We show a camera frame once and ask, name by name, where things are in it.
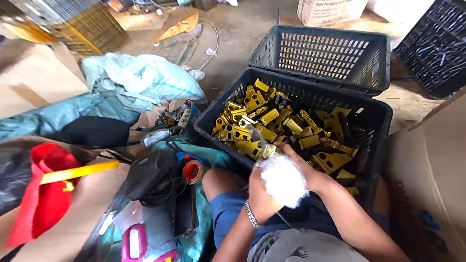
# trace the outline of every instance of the pink handle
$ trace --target pink handle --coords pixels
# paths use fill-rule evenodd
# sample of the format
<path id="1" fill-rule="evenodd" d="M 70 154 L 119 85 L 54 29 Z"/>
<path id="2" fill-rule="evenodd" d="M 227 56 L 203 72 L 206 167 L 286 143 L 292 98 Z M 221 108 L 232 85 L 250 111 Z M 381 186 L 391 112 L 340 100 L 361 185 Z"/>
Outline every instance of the pink handle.
<path id="1" fill-rule="evenodd" d="M 139 257 L 131 258 L 130 255 L 130 232 L 136 230 L 139 237 Z M 139 262 L 147 252 L 147 236 L 144 224 L 134 224 L 129 227 L 121 239 L 121 261 L 122 262 Z"/>

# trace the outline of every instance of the packing tape roll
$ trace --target packing tape roll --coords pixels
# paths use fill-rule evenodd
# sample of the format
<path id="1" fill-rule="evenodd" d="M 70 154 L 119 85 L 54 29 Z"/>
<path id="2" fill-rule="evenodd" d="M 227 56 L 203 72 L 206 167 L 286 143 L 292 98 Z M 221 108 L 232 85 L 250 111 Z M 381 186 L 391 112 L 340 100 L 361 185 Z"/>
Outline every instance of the packing tape roll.
<path id="1" fill-rule="evenodd" d="M 191 160 L 183 167 L 183 177 L 188 185 L 200 183 L 209 168 L 197 160 Z"/>

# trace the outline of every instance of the yellow crate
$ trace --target yellow crate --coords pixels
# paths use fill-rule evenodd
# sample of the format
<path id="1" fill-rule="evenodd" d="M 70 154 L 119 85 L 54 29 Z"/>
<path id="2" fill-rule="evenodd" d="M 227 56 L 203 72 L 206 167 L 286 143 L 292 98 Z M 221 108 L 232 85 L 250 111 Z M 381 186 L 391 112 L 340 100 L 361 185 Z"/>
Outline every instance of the yellow crate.
<path id="1" fill-rule="evenodd" d="M 42 30 L 40 27 L 38 27 L 32 21 L 29 21 L 27 18 L 4 18 L 2 25 L 22 39 L 26 39 L 36 43 L 57 42 L 57 40 L 55 40 L 53 36 Z"/>
<path id="2" fill-rule="evenodd" d="M 44 27 L 70 50 L 83 55 L 103 55 L 114 51 L 128 38 L 128 34 L 102 3 L 65 23 Z"/>

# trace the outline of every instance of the red bag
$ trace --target red bag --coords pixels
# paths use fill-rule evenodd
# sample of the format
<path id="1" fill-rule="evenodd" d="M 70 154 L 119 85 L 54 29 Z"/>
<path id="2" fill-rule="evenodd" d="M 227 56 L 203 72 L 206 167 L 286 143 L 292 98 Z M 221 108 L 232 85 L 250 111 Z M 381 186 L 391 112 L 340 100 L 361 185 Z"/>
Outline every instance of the red bag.
<path id="1" fill-rule="evenodd" d="M 64 181 L 43 185 L 40 182 L 46 173 L 80 167 L 76 158 L 57 144 L 45 143 L 31 149 L 31 160 L 31 182 L 21 201 L 7 248 L 38 238 L 58 223 L 71 205 L 71 192 L 66 190 Z M 76 184 L 79 179 L 70 181 Z"/>

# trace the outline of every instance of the black cloth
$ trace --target black cloth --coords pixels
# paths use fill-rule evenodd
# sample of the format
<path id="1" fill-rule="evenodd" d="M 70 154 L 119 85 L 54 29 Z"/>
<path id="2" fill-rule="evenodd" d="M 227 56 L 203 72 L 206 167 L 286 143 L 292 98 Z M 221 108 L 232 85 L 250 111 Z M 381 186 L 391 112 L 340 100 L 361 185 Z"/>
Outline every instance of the black cloth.
<path id="1" fill-rule="evenodd" d="M 130 124 L 106 117 L 80 117 L 63 127 L 54 139 L 67 144 L 91 148 L 125 146 L 130 136 Z"/>

